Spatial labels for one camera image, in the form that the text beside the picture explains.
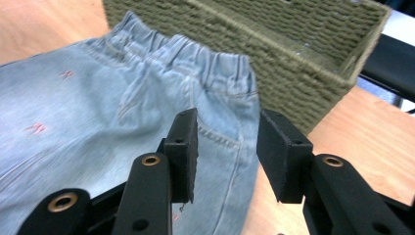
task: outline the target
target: green basket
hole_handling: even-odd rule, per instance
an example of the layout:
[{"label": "green basket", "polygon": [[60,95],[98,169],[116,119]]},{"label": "green basket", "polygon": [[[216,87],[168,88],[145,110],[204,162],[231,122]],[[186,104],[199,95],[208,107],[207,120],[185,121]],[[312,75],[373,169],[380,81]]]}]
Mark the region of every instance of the green basket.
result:
[{"label": "green basket", "polygon": [[104,0],[110,26],[127,10],[171,36],[247,54],[261,106],[303,133],[355,85],[389,17],[370,0]]}]

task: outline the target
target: red embroidery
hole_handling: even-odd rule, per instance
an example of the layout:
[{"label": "red embroidery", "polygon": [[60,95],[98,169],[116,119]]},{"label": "red embroidery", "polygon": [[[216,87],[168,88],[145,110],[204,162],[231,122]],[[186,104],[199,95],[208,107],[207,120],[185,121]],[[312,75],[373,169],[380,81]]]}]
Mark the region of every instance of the red embroidery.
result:
[{"label": "red embroidery", "polygon": [[177,215],[176,213],[173,214],[173,222],[176,221],[177,219],[179,219],[179,215]]},{"label": "red embroidery", "polygon": [[71,70],[65,70],[64,72],[62,72],[61,74],[59,74],[59,76],[62,76],[64,78],[64,80],[70,76],[73,75],[73,71]]},{"label": "red embroidery", "polygon": [[46,129],[46,126],[44,124],[42,124],[40,122],[37,122],[33,126],[26,128],[25,130],[27,130],[27,131],[29,131],[29,130],[34,131],[32,133],[32,135],[34,135],[34,134],[38,134],[38,133],[42,132],[45,129]]}]

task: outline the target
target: black plastic part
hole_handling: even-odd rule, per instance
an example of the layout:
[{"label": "black plastic part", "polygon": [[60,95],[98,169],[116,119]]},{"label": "black plastic part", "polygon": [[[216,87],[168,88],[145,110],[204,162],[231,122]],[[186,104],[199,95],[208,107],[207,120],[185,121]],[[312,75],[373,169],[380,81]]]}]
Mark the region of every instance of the black plastic part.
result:
[{"label": "black plastic part", "polygon": [[198,157],[198,112],[179,113],[164,140],[164,154],[170,161],[172,203],[193,203]]},{"label": "black plastic part", "polygon": [[305,222],[310,235],[330,234],[332,231],[332,220],[324,207],[312,206],[307,200],[302,208]]},{"label": "black plastic part", "polygon": [[256,153],[277,200],[300,204],[300,173],[311,164],[311,142],[283,115],[262,110]]},{"label": "black plastic part", "polygon": [[411,230],[412,234],[415,234],[415,199],[409,207],[385,195],[380,194],[380,196],[400,221]]},{"label": "black plastic part", "polygon": [[346,160],[332,155],[316,156],[311,178],[332,220],[330,234],[411,234]]},{"label": "black plastic part", "polygon": [[112,234],[171,234],[169,178],[165,155],[152,153],[137,158],[125,185]]},{"label": "black plastic part", "polygon": [[88,235],[111,234],[125,184],[122,183],[91,200]]},{"label": "black plastic part", "polygon": [[415,101],[415,47],[382,35],[362,76],[396,95]]},{"label": "black plastic part", "polygon": [[164,154],[164,141],[165,141],[165,138],[161,140],[159,146],[157,147],[157,150],[156,150],[157,153]]},{"label": "black plastic part", "polygon": [[[64,198],[53,202],[59,196],[66,193],[73,193],[76,199]],[[70,235],[85,234],[88,223],[88,210],[90,207],[89,194],[81,189],[63,189],[46,197],[34,209],[30,216],[25,220],[19,235]],[[49,204],[55,208],[69,205],[73,200],[74,204],[64,211],[49,211]]]}]

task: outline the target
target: light blue jeans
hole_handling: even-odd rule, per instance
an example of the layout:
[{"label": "light blue jeans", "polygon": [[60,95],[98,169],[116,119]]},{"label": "light blue jeans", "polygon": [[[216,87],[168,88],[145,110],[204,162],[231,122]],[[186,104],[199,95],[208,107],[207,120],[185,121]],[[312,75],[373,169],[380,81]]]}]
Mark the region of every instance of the light blue jeans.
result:
[{"label": "light blue jeans", "polygon": [[96,197],[198,108],[195,201],[174,234],[239,234],[253,194],[259,102],[249,58],[167,38],[127,13],[113,31],[0,67],[0,233],[63,188]]}]

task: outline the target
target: white surface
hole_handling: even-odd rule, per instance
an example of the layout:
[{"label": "white surface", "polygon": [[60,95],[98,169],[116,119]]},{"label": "white surface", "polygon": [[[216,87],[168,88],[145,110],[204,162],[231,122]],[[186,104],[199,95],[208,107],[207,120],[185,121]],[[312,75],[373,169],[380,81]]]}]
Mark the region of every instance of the white surface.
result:
[{"label": "white surface", "polygon": [[392,11],[382,34],[415,46],[415,18]]},{"label": "white surface", "polygon": [[415,109],[415,104],[408,101],[408,100],[403,100],[402,101],[402,105],[400,107],[403,111],[408,112],[410,110]]}]

